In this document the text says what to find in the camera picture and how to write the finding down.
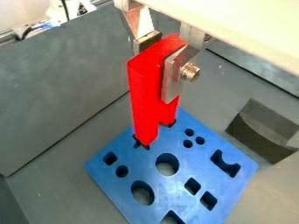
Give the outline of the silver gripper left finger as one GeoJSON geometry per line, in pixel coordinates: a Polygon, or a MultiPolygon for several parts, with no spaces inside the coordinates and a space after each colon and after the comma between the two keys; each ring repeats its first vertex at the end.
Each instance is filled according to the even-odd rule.
{"type": "Polygon", "coordinates": [[[162,39],[163,34],[155,29],[147,6],[142,5],[126,11],[124,17],[132,40],[134,55],[138,55],[162,39]]]}

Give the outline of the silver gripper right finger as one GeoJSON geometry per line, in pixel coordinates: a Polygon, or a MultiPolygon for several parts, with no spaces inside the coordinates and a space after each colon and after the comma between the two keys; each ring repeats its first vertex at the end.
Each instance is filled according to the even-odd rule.
{"type": "Polygon", "coordinates": [[[195,82],[202,70],[196,67],[196,55],[214,41],[214,37],[188,24],[180,26],[180,39],[188,42],[164,59],[160,97],[170,103],[182,93],[186,81],[195,82]]]}

